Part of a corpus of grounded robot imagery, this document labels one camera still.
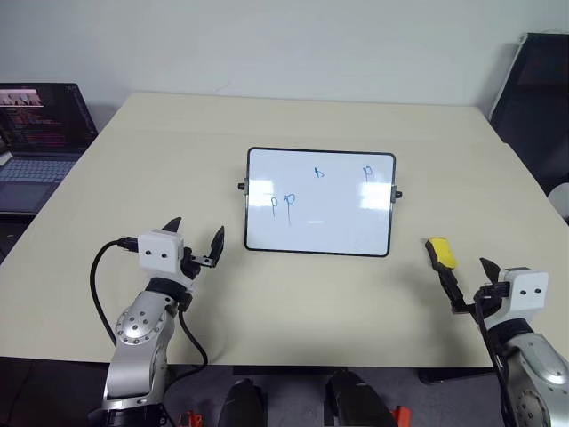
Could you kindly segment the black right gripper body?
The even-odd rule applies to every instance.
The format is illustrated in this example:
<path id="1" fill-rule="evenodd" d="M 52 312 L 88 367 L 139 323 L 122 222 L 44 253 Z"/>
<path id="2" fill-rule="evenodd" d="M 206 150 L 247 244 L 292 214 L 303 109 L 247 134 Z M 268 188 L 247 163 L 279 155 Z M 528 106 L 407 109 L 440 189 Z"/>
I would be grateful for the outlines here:
<path id="1" fill-rule="evenodd" d="M 510 283 L 496 282 L 481 286 L 474 294 L 474 319 L 483 321 L 497 312 L 502 300 L 509 297 Z"/>

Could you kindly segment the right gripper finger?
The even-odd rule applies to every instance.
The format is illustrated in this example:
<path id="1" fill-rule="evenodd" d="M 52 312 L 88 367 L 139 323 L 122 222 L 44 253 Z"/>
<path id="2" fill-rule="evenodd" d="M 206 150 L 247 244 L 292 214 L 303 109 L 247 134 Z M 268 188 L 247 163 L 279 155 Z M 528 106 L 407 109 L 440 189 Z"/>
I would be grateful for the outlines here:
<path id="1" fill-rule="evenodd" d="M 437 264 L 437 273 L 441 286 L 450 301 L 452 312 L 454 314 L 475 314 L 475 304 L 465 303 L 463 293 L 458 287 L 458 280 L 454 276 L 453 270 L 439 262 Z"/>
<path id="2" fill-rule="evenodd" d="M 501 267 L 496 264 L 495 262 L 486 259 L 484 257 L 480 257 L 479 261 L 482 265 L 484 273 L 489 280 L 490 284 L 496 284 L 500 282 L 499 276 L 501 273 Z"/>

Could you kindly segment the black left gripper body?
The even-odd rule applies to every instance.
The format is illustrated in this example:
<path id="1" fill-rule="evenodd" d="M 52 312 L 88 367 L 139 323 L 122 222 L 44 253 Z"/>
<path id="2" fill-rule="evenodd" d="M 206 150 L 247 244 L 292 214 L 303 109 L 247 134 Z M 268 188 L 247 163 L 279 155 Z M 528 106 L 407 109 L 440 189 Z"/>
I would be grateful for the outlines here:
<path id="1" fill-rule="evenodd" d="M 193 255 L 192 250 L 185 246 L 183 248 L 183 254 L 180 261 L 180 270 L 182 274 L 194 280 L 201 272 L 203 267 L 211 267 L 211 259 L 206 256 L 196 256 Z"/>

